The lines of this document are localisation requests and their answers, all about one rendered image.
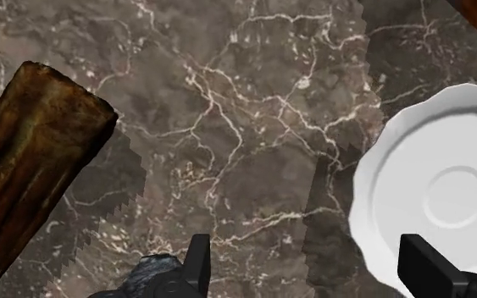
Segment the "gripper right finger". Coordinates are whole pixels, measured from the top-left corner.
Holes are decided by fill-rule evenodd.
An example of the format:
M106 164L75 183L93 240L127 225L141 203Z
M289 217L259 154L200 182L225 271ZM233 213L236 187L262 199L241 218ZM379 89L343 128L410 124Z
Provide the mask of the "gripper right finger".
M397 275L413 298L477 298L477 273L459 270L417 234L401 235Z

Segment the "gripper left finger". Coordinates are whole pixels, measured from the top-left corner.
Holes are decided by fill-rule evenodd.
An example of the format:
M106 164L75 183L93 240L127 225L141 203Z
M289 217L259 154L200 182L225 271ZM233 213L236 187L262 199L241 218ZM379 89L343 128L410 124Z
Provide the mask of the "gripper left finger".
M147 298L207 298L210 278L210 235L195 234L183 267L157 274L147 286Z

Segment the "dark grey lumpy object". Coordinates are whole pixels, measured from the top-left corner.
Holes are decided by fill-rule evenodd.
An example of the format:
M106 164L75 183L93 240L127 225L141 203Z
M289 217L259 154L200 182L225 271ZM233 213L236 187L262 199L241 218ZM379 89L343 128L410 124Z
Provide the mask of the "dark grey lumpy object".
M156 275L182 269L180 260L168 253L144 256L115 290L104 290L87 298L142 298L145 287Z

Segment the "white scalloped plate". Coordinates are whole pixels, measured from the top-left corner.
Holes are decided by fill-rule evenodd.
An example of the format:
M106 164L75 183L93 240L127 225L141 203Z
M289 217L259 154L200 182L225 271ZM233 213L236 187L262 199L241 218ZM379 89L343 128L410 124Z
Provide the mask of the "white scalloped plate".
M403 234L477 273L477 85L449 86L386 123L353 176L349 226L367 269L401 293Z

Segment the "brown ridged block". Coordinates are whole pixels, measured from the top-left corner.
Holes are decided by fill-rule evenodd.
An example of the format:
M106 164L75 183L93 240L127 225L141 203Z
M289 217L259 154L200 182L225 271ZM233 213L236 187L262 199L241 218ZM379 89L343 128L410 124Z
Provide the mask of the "brown ridged block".
M118 119L56 69L25 61L0 96L0 278Z

